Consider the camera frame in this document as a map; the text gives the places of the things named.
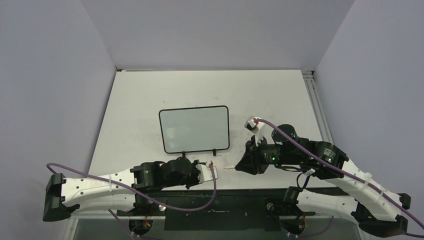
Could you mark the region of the black framed small whiteboard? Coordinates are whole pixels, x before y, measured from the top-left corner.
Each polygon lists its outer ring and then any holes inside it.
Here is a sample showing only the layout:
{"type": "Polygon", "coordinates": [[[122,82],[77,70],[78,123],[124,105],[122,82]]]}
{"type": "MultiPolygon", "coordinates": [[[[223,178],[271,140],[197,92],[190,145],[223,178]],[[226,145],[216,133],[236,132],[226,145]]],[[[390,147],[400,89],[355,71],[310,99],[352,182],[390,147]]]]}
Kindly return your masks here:
{"type": "Polygon", "coordinates": [[[230,115],[225,105],[162,109],[158,117],[167,154],[216,155],[230,148],[230,115]]]}

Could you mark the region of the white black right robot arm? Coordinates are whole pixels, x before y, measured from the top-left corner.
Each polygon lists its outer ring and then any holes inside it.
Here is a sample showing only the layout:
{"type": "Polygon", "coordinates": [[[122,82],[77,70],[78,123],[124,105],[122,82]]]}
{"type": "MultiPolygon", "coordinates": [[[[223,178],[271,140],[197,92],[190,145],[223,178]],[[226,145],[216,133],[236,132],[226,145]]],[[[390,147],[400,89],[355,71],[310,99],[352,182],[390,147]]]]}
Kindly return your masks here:
{"type": "Polygon", "coordinates": [[[318,178],[343,191],[342,196],[327,195],[307,190],[305,185],[290,186],[283,198],[267,202],[270,216],[326,214],[350,221],[380,238],[407,233],[408,220],[402,211],[410,208],[408,194],[381,187],[332,143],[299,137],[292,125],[282,124],[272,131],[273,143],[269,144],[264,127],[265,123],[257,118],[245,124],[253,136],[245,144],[245,152],[235,166],[237,171],[259,175],[274,166],[307,179],[318,178]]]}

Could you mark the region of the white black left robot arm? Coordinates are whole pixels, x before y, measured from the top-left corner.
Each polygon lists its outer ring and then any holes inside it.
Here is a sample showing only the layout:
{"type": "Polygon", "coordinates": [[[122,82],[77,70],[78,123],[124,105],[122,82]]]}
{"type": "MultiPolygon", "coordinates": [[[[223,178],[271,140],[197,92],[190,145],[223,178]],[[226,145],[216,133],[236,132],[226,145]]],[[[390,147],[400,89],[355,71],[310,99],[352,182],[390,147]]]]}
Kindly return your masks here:
{"type": "Polygon", "coordinates": [[[118,210],[144,215],[149,201],[138,195],[159,192],[164,188],[192,186],[213,180],[204,162],[191,162],[181,156],[168,162],[145,162],[132,168],[95,178],[71,178],[63,173],[51,175],[46,186],[43,221],[68,219],[74,213],[118,210]]]}

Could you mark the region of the red capped whiteboard marker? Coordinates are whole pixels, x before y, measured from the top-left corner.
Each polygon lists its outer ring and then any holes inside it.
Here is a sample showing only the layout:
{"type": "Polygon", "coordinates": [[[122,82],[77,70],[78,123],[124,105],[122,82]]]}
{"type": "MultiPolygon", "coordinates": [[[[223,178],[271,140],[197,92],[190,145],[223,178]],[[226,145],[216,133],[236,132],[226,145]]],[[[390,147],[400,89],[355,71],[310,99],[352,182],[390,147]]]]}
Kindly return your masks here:
{"type": "Polygon", "coordinates": [[[235,165],[232,165],[232,166],[225,166],[225,167],[223,167],[223,170],[234,170],[236,168],[236,166],[235,165]]]}

